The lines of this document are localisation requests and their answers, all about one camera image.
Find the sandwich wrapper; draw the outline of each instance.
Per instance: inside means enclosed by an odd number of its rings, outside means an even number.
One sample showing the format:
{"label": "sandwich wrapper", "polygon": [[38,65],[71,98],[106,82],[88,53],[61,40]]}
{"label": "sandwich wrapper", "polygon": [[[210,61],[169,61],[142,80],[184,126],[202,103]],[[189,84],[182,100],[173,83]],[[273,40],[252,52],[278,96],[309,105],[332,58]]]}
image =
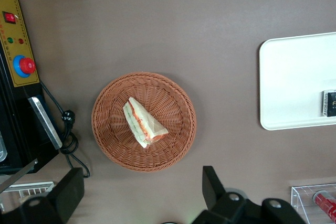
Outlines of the sandwich wrapper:
{"label": "sandwich wrapper", "polygon": [[168,130],[133,97],[128,99],[123,110],[135,139],[143,148],[147,148],[168,134]]}

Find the red switch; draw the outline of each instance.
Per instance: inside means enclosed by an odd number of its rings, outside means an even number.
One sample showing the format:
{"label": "red switch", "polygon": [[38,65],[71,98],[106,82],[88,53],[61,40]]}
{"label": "red switch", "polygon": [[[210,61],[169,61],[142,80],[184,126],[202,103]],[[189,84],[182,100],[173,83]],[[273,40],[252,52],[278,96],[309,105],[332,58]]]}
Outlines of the red switch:
{"label": "red switch", "polygon": [[23,58],[19,62],[20,69],[25,74],[34,73],[36,70],[35,63],[30,58]]}
{"label": "red switch", "polygon": [[7,23],[15,24],[15,16],[13,13],[2,12]]}

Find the woven basket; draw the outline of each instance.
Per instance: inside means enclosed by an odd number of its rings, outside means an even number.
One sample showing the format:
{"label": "woven basket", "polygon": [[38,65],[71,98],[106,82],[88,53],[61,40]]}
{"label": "woven basket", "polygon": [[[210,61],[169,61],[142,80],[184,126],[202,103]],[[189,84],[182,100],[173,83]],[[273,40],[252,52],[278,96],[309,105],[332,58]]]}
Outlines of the woven basket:
{"label": "woven basket", "polygon": [[[123,106],[134,97],[169,134],[144,149],[127,124]],[[156,172],[178,162],[190,149],[196,115],[188,95],[176,83],[156,73],[121,76],[99,94],[92,129],[101,150],[115,163],[138,172]]]}

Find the control panel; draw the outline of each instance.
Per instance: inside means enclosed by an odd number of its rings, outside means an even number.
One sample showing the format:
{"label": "control panel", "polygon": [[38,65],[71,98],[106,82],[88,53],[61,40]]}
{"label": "control panel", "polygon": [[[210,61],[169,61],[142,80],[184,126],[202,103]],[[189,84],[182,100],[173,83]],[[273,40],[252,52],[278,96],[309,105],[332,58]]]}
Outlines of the control panel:
{"label": "control panel", "polygon": [[18,0],[0,0],[0,41],[14,87],[39,83]]}

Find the yellow panel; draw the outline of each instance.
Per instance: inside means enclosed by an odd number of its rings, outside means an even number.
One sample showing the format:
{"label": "yellow panel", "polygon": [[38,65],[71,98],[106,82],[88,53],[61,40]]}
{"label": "yellow panel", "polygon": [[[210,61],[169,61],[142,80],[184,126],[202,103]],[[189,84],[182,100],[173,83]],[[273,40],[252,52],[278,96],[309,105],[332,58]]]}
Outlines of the yellow panel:
{"label": "yellow panel", "polygon": [[[15,24],[5,21],[4,12],[14,14]],[[13,60],[17,55],[34,60],[18,0],[0,0],[0,36],[14,87],[38,83],[36,71],[29,77],[23,78],[16,73],[13,66]]]}

